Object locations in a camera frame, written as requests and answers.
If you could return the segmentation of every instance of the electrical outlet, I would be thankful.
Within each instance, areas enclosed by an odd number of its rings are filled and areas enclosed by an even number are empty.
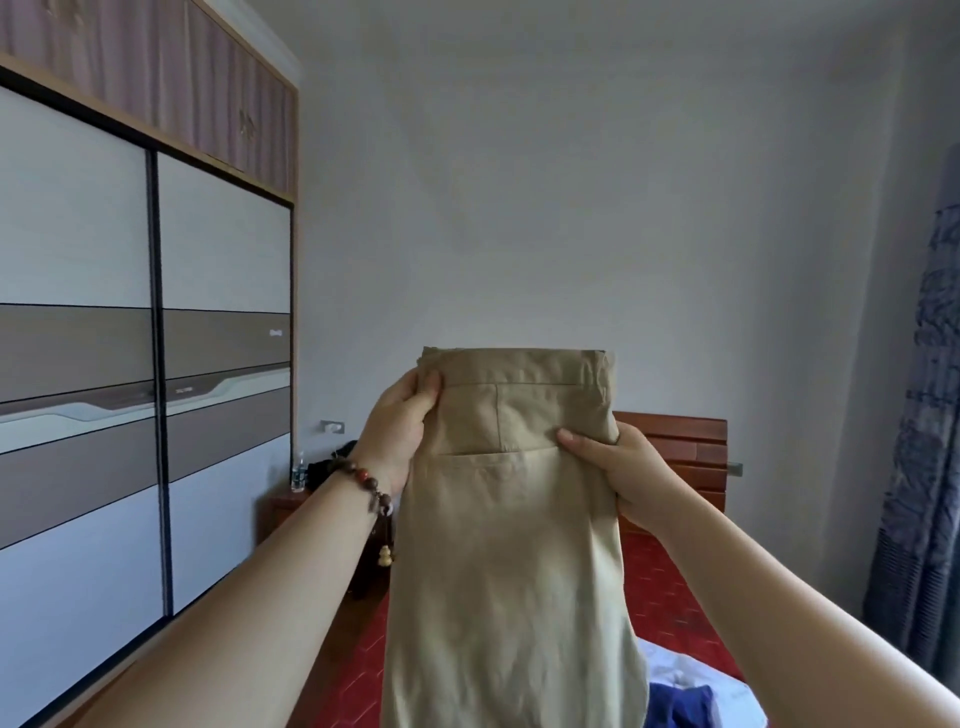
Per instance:
[[[320,420],[320,432],[325,432],[328,435],[342,435],[346,431],[347,426],[344,423],[335,420]]]

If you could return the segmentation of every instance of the pants leg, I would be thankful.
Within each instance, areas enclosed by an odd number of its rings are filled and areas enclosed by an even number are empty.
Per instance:
[[[444,374],[397,514],[384,728],[637,728],[647,670],[616,506],[559,450],[612,442],[603,352],[425,350]]]

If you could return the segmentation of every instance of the curtain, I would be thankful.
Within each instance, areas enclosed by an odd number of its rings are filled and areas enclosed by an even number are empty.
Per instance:
[[[864,621],[921,667],[960,665],[960,145],[948,158]]]

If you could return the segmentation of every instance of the hand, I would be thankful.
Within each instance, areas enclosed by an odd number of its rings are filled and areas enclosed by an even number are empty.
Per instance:
[[[557,431],[557,441],[577,457],[607,474],[620,500],[620,512],[631,523],[657,534],[676,495],[689,487],[670,470],[656,448],[636,427],[617,423],[616,445],[604,445],[567,429]]]
[[[396,496],[407,484],[410,460],[423,439],[423,418],[442,386],[440,373],[431,372],[418,392],[417,370],[412,369],[373,406],[350,459],[369,470],[384,493]]]

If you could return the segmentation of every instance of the white cloth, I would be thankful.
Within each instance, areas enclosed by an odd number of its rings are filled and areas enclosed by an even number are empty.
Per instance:
[[[689,655],[637,638],[640,651],[647,658],[650,682],[672,688],[710,686],[716,699],[717,728],[766,728],[767,716],[756,702],[754,692],[728,674],[704,665]]]

